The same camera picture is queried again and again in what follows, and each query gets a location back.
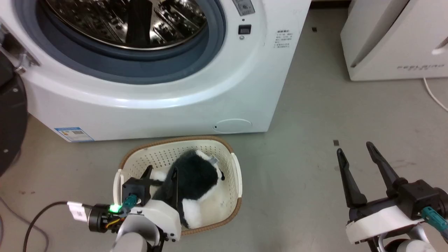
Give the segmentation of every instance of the basket handle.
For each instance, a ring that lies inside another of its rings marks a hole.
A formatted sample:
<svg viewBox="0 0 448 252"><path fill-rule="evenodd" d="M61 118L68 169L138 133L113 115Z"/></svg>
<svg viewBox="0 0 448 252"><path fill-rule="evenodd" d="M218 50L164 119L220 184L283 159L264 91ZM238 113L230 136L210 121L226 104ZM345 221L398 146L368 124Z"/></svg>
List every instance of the basket handle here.
<svg viewBox="0 0 448 252"><path fill-rule="evenodd" d="M118 169L113 180L113 202L118 205L121 205L121 185L125 179L121 171L122 169Z"/></svg>
<svg viewBox="0 0 448 252"><path fill-rule="evenodd" d="M243 195L243 178L241 176L241 168L240 163L238 162L238 158L235 153L232 153L233 162L235 162L235 169L237 169L237 177L238 177L238 198L241 198Z"/></svg>

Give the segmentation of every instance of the white tag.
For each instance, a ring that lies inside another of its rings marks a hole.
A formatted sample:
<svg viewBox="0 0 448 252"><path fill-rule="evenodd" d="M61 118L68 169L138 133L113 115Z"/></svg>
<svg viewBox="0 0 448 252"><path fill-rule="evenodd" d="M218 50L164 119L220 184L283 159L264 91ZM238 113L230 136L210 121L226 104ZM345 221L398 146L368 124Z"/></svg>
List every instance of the white tag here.
<svg viewBox="0 0 448 252"><path fill-rule="evenodd" d="M67 205L73 215L73 219L80 222L87 222L86 209L82 206L82 203L69 201Z"/></svg>
<svg viewBox="0 0 448 252"><path fill-rule="evenodd" d="M211 158L208 160L211 165L219 163L219 160L215 156L211 156Z"/></svg>

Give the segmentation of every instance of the black circular object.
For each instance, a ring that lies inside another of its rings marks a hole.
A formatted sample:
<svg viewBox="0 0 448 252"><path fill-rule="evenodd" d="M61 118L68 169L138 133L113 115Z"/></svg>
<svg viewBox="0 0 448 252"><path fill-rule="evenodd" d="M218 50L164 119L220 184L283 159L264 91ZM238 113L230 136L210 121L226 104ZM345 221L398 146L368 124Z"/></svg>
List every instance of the black circular object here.
<svg viewBox="0 0 448 252"><path fill-rule="evenodd" d="M96 204L89 213L87 225L92 232L106 233L105 223L107 220L110 205Z"/></svg>

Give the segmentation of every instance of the connector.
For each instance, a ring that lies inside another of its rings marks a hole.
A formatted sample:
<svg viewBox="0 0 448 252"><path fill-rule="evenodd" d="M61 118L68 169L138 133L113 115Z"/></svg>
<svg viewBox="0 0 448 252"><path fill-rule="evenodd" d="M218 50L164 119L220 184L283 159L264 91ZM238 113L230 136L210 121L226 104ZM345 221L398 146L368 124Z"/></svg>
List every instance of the connector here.
<svg viewBox="0 0 448 252"><path fill-rule="evenodd" d="M446 233L448 231L447 221L432 207L425 207L422 210L422 218L440 233Z"/></svg>
<svg viewBox="0 0 448 252"><path fill-rule="evenodd" d="M131 194L125 199L122 207L127 210L131 210L131 208L137 205L137 201L138 201L137 196L135 194Z"/></svg>

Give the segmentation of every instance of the washing machine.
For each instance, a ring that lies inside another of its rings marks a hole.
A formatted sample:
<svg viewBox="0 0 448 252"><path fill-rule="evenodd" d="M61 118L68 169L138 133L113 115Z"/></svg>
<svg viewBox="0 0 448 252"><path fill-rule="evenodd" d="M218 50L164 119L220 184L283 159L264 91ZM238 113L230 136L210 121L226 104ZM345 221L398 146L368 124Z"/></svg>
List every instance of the washing machine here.
<svg viewBox="0 0 448 252"><path fill-rule="evenodd" d="M84 142L267 131L310 0L0 3L2 94Z"/></svg>

